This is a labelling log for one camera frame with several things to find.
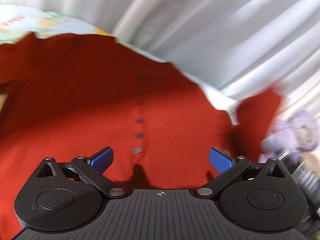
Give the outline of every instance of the red shirt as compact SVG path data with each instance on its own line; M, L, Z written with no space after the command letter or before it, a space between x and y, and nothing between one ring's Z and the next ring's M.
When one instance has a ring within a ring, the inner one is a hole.
M230 151L227 113L170 63L113 37L32 33L1 45L0 86L8 93L0 112L1 240L21 230L15 196L46 156L68 162L111 146L104 175L119 186L195 189L217 175L209 149Z

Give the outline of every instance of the white curtain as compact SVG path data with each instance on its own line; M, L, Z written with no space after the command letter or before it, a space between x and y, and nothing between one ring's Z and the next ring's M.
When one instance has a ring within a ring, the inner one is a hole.
M281 81L320 117L320 0L0 0L67 14L242 99Z

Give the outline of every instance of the screw head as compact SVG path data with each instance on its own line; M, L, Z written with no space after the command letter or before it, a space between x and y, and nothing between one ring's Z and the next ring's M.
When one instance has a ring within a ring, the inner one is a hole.
M213 193L212 189L208 188L208 187L201 187L197 190L199 195L202 196L209 196Z
M109 194L113 196L121 196L124 194L124 190L122 188L115 187L109 190Z

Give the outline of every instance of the purple plush toy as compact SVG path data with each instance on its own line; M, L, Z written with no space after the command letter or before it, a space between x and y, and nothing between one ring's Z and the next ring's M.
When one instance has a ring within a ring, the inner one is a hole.
M265 162L270 157L276 157L276 151L287 149L292 160L297 163L301 152L314 150L318 140L316 119L306 110L298 110L288 122L274 121L271 135L261 143L261 148L266 153L259 161Z

